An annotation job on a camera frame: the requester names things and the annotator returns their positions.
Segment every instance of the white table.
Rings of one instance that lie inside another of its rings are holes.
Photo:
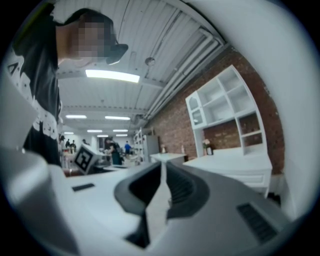
[[[272,165],[265,153],[243,155],[239,147],[216,149],[213,155],[198,157],[183,164],[233,178],[268,196]]]
[[[174,162],[178,164],[182,164],[185,161],[186,154],[175,154],[175,153],[158,153],[158,154],[151,154],[151,162]]]

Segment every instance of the red brick wall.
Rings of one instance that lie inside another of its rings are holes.
[[[189,159],[197,157],[195,140],[186,105],[186,97],[199,89],[230,65],[234,65],[249,87],[259,108],[268,147],[268,155],[273,166],[272,173],[279,174],[284,167],[284,137],[277,108],[269,96],[268,90],[258,73],[249,62],[234,49],[226,50],[219,58],[204,68],[147,124],[153,127],[159,136],[160,144],[164,144],[170,153],[181,153],[184,146]],[[259,129],[257,117],[247,116],[241,120],[241,127],[246,133]],[[240,138],[236,122],[229,121],[221,125],[205,129],[204,136],[209,139],[215,149],[240,147]],[[259,135],[248,138],[246,145],[259,143]]]

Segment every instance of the refrigerator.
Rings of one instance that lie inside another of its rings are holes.
[[[150,155],[160,152],[159,139],[156,135],[143,135],[142,137],[142,154],[145,163],[151,163]]]

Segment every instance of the black baseball cap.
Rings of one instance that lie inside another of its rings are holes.
[[[118,43],[114,22],[109,17],[95,10],[82,8],[74,12],[63,24],[57,24],[57,26],[65,26],[75,22],[84,14],[85,22],[103,23],[104,53],[98,58],[98,61],[106,62],[108,65],[118,63],[129,47],[127,44]]]

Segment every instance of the white counter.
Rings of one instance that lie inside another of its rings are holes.
[[[243,155],[239,147],[217,149],[213,155],[198,157],[183,164],[233,178],[264,192],[265,197],[268,195],[272,164],[266,153]]]
[[[151,154],[151,161],[155,162],[162,162],[166,163],[169,161],[175,162],[175,163],[183,163],[185,161],[186,154],[175,154],[175,153],[158,153],[158,154]]]

